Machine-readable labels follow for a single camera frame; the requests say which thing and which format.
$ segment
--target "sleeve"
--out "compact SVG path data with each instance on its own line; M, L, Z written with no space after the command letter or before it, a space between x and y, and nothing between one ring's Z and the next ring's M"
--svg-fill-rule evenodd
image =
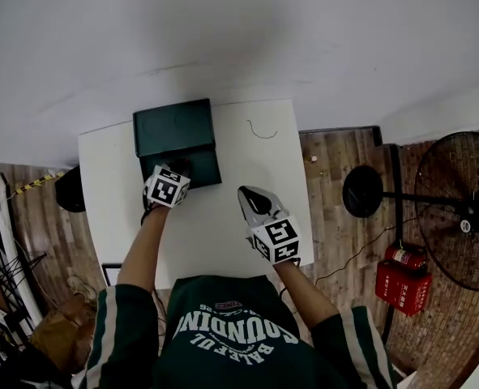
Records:
M152 295L134 285L109 287L98 296L92 352L81 389L152 386L158 358L158 314Z
M315 349L350 387L396 388L392 367L367 307L327 318L311 330Z

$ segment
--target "metal rod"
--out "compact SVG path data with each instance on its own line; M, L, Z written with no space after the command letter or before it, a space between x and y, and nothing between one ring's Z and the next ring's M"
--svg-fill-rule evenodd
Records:
M459 207L460 205L464 204L461 200L453 199L453 198L439 198L435 196L421 196L418 194L407 194L407 193L395 193L390 191L383 192L384 198L392 198L392 199L401 199L401 200L410 200L412 202L423 202L429 204L438 204L441 206L452 206L452 207Z

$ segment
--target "green t-shirt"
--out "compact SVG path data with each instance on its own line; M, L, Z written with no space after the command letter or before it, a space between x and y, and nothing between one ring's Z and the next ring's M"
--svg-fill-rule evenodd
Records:
M157 330L148 292L102 292L81 387L395 387L365 307L316 326L312 348L264 276L177 281L159 357Z

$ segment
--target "black fan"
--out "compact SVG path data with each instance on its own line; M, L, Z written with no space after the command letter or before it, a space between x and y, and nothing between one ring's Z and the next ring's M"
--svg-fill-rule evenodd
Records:
M345 179L344 205L356 217L378 210L383 197L412 200L432 259L461 287L479 291L479 133L437 141L421 158L414 194L383 192L369 166Z

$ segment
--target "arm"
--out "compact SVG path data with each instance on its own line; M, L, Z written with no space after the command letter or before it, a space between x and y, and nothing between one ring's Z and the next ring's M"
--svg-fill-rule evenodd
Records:
M155 207L143 220L143 225L124 259L117 284L136 285L152 293L161 234L164 232L169 210L165 206Z
M290 261L273 266L286 286L302 321L311 330L326 318L338 314L338 309Z
M169 209L155 207L144 219L122 264L117 285L98 296L92 352L81 388L152 385L158 358L158 313L152 299L161 234Z
M335 366L350 387L396 387L383 342L366 307L340 315L293 263L273 267L310 329L314 348Z

